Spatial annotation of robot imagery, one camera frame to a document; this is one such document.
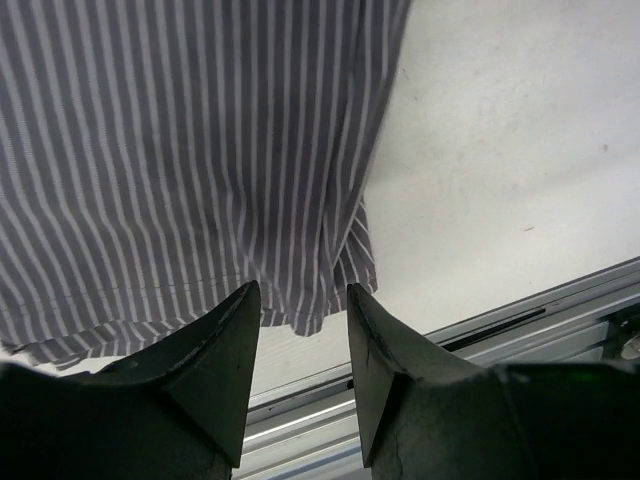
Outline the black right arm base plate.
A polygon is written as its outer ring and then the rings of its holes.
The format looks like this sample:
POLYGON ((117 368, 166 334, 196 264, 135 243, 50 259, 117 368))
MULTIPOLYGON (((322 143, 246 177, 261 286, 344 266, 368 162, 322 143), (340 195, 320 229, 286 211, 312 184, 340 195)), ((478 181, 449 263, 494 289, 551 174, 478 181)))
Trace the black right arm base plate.
POLYGON ((608 323, 603 358, 639 361, 639 306, 629 306, 605 317, 608 323))

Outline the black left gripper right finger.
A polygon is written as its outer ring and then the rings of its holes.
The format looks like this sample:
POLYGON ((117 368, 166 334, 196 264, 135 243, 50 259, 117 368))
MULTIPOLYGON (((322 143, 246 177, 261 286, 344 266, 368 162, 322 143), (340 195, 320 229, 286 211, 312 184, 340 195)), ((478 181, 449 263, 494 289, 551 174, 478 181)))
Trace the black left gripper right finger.
POLYGON ((492 369, 463 360, 347 293, 362 458, 369 469, 502 469, 505 401, 492 369))

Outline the grey striped underwear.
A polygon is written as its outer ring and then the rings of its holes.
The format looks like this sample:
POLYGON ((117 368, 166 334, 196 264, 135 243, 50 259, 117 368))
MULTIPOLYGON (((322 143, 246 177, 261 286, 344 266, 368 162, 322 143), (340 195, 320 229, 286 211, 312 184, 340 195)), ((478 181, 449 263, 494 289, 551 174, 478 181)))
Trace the grey striped underwear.
POLYGON ((3 2, 3 348, 128 356, 253 281, 308 337, 375 291, 363 194, 410 8, 3 2))

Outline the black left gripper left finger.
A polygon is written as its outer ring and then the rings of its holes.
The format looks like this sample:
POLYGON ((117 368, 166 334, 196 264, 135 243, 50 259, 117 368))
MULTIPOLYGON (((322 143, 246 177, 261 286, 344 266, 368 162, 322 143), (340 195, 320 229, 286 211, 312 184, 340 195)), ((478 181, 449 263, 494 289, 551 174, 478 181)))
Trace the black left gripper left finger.
POLYGON ((259 323, 260 289, 250 282, 161 341, 71 377, 57 467, 238 465, 259 323))

